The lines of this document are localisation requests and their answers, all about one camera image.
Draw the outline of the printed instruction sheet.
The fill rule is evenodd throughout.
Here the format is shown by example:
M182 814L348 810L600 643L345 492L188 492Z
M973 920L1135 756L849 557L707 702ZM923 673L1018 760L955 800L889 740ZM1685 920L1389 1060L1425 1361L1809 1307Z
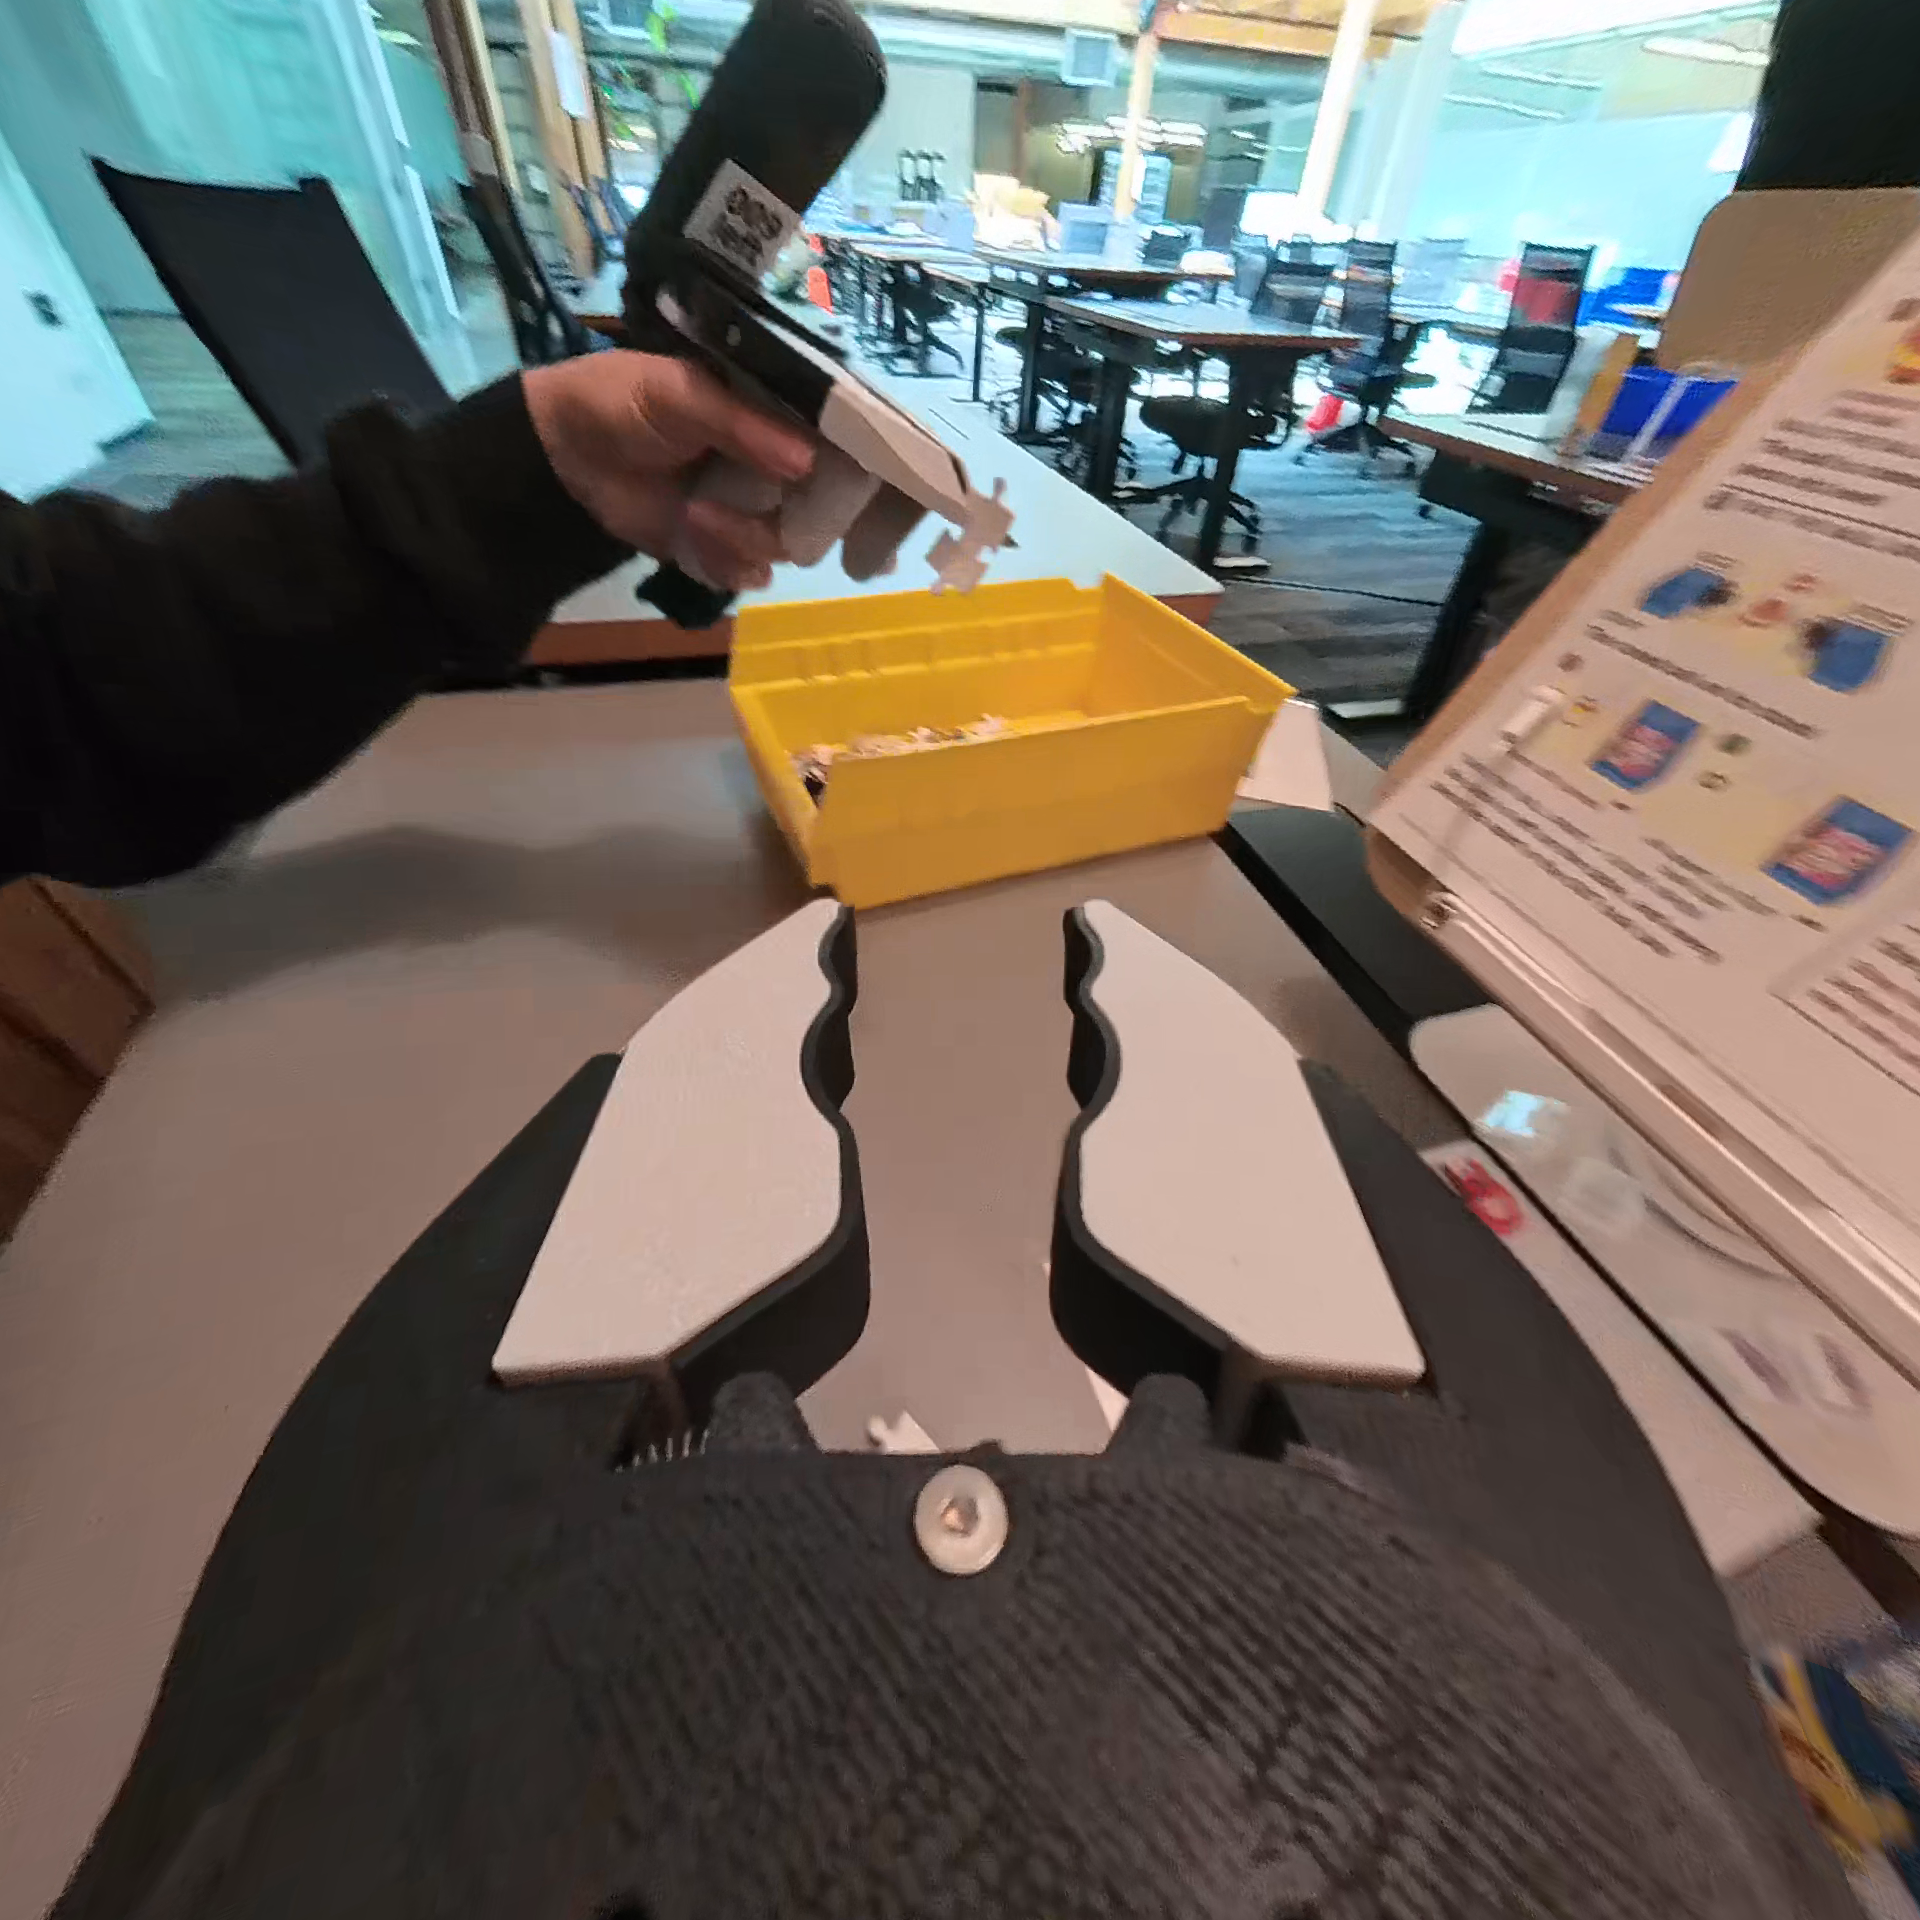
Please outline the printed instruction sheet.
M1675 444L1373 829L1849 1208L1915 1218L1915 244Z

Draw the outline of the long office desk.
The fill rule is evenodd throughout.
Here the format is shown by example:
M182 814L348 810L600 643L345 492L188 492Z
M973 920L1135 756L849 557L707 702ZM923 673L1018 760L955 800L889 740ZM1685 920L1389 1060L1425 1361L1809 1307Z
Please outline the long office desk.
M1420 510L1471 526L1399 702L1402 720L1420 729L1634 498L1643 477L1557 452L1523 432L1520 419L1391 412L1385 425L1429 456L1418 478Z
M1082 483L1099 502L1107 502L1116 486L1133 375L1162 349L1225 365L1228 402L1239 406L1247 387L1266 372L1290 372L1311 356L1350 352L1361 343L1350 331L1290 324L1216 302L1047 297L1039 307L1049 323L1084 335L1085 351L1099 362Z

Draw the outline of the black office chair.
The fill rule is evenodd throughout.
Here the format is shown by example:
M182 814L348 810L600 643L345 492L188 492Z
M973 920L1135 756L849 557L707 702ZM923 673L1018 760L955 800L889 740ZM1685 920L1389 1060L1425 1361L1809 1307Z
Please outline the black office chair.
M1378 343L1336 358L1325 396L1350 405L1354 416L1310 431L1295 455L1297 466L1311 455L1356 455L1367 462L1385 455L1399 459L1407 473L1418 470L1418 451L1387 434L1381 421L1409 380L1409 361L1425 331L1423 320L1389 315Z
M1140 406L1140 423L1172 444L1169 478L1133 500L1135 507L1159 509L1154 540L1163 548L1172 546L1178 523L1207 510L1218 474L1218 444L1228 426L1236 431L1236 460L1247 452L1269 452L1290 437L1286 409L1260 402L1236 409L1225 398L1205 396L1147 398ZM1228 492L1222 526L1237 531L1237 550L1222 544L1213 559L1200 560L1200 566L1233 584L1268 579L1269 565L1257 553L1264 535L1257 502L1241 492Z

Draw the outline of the person's left hand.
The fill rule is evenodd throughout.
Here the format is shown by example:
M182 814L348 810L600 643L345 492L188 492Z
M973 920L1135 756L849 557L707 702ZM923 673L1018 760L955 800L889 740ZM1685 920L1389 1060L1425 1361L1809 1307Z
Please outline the person's left hand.
M768 513L699 484L720 462L795 488L820 448L811 431L695 362L629 349L525 369L518 384L556 483L615 544L732 593L798 565Z

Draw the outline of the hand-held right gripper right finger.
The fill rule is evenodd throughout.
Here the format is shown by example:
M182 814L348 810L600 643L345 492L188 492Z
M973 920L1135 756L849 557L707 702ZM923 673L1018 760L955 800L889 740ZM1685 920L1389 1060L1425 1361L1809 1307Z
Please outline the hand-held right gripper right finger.
M1294 1044L1109 901L1064 919L1049 1312L1107 1388L1406 1388L1425 1356Z

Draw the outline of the pile of puzzle pieces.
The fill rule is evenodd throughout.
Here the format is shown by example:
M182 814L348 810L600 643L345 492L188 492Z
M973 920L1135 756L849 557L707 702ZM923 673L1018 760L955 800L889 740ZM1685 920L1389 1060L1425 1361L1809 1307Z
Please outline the pile of puzzle pieces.
M805 799L811 805L822 805L830 780L846 766L988 746L1041 731L1037 722L1020 724L999 715L978 715L955 726L915 726L895 733L860 733L844 740L818 740L794 748L786 758Z

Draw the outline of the black mesh chair back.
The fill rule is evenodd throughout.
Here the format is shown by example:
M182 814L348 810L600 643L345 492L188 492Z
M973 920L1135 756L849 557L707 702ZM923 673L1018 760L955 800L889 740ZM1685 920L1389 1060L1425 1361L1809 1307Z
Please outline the black mesh chair back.
M384 402L411 421L454 398L397 313L331 185L239 187L90 168L174 302L277 452Z

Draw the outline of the yellow plastic bin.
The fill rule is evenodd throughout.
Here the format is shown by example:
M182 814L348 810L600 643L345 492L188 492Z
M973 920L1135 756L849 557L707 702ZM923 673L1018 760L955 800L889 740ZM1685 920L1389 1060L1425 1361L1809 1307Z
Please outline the yellow plastic bin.
M799 875L878 908L1207 839L1290 685L1121 581L887 593L733 619L732 715ZM790 753L980 715L1041 731L835 771Z

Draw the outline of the person's left forearm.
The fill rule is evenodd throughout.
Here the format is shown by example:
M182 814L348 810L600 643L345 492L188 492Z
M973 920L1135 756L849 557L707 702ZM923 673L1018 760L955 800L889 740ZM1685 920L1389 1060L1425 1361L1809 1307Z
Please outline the person's left forearm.
M317 462L140 513L2 500L2 880L177 877L415 698L509 675L629 548L563 491L522 387L338 419Z

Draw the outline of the brown document holder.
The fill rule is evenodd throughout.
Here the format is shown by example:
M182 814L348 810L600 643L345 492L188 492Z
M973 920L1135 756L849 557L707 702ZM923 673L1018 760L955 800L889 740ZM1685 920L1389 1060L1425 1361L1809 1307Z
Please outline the brown document holder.
M1716 205L1694 238L1662 329L1659 365L1678 375L1729 375L1737 379L1737 387L1754 375L1768 379L1781 372L1785 361L1832 324L1908 244L1915 244L1911 189L1732 195ZM1643 486L1662 464L1664 460L1650 470ZM1851 1208L1853 1192L1805 1188L1792 1178L1785 1165L1696 1100L1675 1070L1642 1047L1636 1035L1599 1014L1585 990L1566 989L1539 964L1523 958L1499 926L1464 906L1416 862L1389 848L1376 830L1379 805L1397 784L1403 762L1447 733L1468 697L1480 695L1484 660L1559 586L1593 540L1572 559L1402 753L1364 830L1370 877L1384 901L1409 924L1422 926L1451 962L1572 1069L1573 1076L1648 1145L1670 1156L1797 1280L1913 1381L1917 1172L1915 1216L1857 1212Z

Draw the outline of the blue storage bins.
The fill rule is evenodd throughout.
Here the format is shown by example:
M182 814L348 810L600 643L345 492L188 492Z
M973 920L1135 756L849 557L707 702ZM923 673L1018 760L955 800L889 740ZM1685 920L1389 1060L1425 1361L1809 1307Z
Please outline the blue storage bins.
M1651 469L1736 391L1737 379L1634 366L1585 437L1581 459L1614 469Z

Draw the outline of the white paper sheet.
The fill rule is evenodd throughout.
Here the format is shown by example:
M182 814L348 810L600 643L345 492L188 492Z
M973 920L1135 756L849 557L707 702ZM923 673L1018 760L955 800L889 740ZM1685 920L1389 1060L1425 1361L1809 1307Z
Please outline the white paper sheet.
M1332 813L1328 731L1320 708L1290 698L1272 715L1260 748L1236 782L1236 802Z

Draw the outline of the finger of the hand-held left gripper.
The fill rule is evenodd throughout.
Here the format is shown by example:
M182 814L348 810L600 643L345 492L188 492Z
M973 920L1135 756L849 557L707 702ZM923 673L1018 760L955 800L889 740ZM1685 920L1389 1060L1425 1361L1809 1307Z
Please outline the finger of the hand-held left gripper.
M868 382L830 382L818 410L818 432L856 469L921 510L967 510L967 474L959 456Z
M835 451L895 492L969 492L967 470L941 439L864 376L835 372Z

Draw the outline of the brown wooden cabinet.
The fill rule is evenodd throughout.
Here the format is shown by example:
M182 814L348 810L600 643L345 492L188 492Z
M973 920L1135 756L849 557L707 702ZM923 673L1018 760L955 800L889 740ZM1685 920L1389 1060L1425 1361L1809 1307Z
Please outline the brown wooden cabinet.
M150 954L104 899L32 877L2 889L2 1237L153 1010Z

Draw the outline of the grey neighbouring table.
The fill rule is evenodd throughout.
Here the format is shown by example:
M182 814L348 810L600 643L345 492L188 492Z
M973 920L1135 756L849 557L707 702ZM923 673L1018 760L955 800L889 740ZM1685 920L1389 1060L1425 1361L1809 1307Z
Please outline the grey neighbouring table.
M964 387L945 380L879 379L904 412L952 446L971 483L1003 483L1014 515L1012 544L995 550L983 584L1068 581L1094 588L1116 579L1201 626L1211 622L1222 584L1138 525L1014 443ZM633 559L568 597L535 637L535 671L640 669L665 660L721 660L733 619L692 632L640 601L647 565Z

